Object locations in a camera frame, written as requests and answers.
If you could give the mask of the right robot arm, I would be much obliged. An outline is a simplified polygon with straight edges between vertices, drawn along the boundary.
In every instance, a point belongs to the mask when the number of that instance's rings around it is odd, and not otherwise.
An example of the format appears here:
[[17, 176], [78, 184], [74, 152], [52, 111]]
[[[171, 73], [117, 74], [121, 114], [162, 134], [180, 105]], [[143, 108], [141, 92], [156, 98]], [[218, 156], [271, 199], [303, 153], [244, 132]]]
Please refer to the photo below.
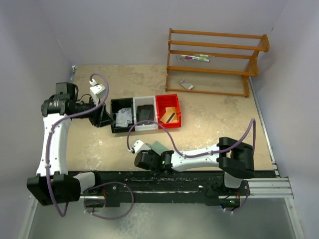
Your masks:
[[217, 144], [210, 147], [184, 151], [176, 150], [156, 152], [148, 144], [137, 139], [132, 144], [135, 155], [134, 165], [157, 174], [172, 174], [189, 169], [218, 167], [224, 171], [224, 186], [238, 189], [244, 179], [255, 177], [254, 147], [240, 142], [229, 149], [237, 141], [229, 137], [221, 137]]

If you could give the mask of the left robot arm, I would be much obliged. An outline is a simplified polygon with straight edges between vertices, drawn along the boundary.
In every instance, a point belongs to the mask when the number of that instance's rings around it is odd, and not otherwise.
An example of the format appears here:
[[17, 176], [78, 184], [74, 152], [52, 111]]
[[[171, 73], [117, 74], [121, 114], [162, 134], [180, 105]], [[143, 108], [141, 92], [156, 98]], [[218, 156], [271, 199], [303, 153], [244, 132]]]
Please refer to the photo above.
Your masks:
[[99, 180], [94, 172], [70, 176], [66, 163], [71, 116], [88, 119], [95, 127], [114, 122], [104, 103], [107, 88], [95, 80], [89, 82], [90, 98], [87, 103], [78, 99], [77, 85], [63, 82], [56, 84], [55, 94], [41, 106], [44, 123], [42, 156], [36, 176], [27, 179], [27, 188], [43, 206], [78, 201], [81, 193], [95, 186]]

